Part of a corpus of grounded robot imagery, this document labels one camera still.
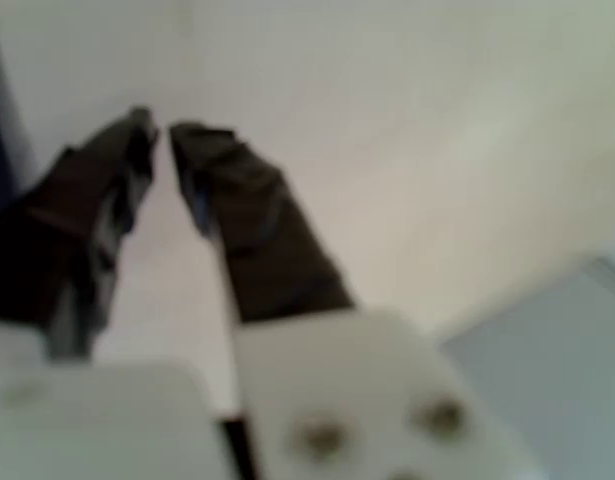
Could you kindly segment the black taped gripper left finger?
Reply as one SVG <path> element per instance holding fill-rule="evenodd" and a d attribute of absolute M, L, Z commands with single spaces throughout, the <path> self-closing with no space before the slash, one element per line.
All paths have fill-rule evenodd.
<path fill-rule="evenodd" d="M 0 213 L 0 326 L 39 336 L 42 356 L 88 358 L 107 326 L 158 135 L 150 109 L 134 107 Z"/>

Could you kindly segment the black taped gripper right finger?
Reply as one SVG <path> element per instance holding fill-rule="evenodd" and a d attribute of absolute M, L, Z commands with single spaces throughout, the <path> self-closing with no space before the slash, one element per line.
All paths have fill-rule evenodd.
<path fill-rule="evenodd" d="M 510 431 L 403 315 L 356 304 L 279 168 L 229 130 L 169 130 L 195 224 L 236 323 L 260 479 L 521 479 Z"/>

